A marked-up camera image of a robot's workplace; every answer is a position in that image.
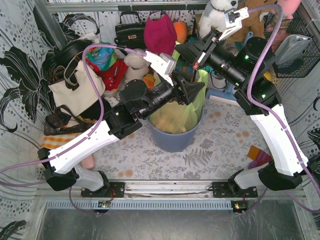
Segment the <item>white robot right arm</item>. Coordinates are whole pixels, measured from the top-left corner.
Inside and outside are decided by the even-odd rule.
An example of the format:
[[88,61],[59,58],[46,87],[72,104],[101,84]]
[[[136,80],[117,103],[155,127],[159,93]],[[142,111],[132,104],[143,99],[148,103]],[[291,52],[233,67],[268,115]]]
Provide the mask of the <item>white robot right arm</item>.
[[179,44],[175,49],[195,69],[209,66],[235,87],[238,105],[257,125],[272,155],[268,163],[233,174],[227,181],[229,191],[238,195],[256,186],[272,191],[296,188],[317,165],[301,151],[285,117],[280,94],[264,77],[275,59],[272,41],[251,37],[233,55],[218,37],[210,32],[199,41]]

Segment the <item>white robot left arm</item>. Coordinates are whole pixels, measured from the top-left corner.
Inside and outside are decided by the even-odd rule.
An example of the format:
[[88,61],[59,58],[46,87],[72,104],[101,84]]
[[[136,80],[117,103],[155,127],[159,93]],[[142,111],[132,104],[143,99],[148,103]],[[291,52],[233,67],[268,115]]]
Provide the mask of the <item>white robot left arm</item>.
[[120,102],[103,114],[101,122],[56,149],[42,148],[38,156],[44,160],[44,176],[54,191],[72,186],[91,192],[107,192],[110,183],[102,171],[92,171],[80,166],[80,162],[97,150],[121,140],[142,127],[140,120],[155,113],[171,100],[178,104],[191,104],[203,82],[189,82],[177,75],[175,84],[162,81],[148,89],[141,79],[129,81],[119,93]]

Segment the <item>green plastic trash bag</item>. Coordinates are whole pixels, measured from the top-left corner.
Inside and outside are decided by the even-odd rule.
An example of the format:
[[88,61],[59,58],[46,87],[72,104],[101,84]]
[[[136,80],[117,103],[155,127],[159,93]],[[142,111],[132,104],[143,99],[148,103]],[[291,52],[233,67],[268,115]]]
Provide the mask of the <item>green plastic trash bag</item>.
[[166,103],[148,118],[150,123],[157,130],[169,134],[186,133],[193,129],[201,118],[208,80],[209,73],[202,69],[198,70],[195,81],[204,83],[204,87],[195,100],[189,105],[178,104],[176,101]]

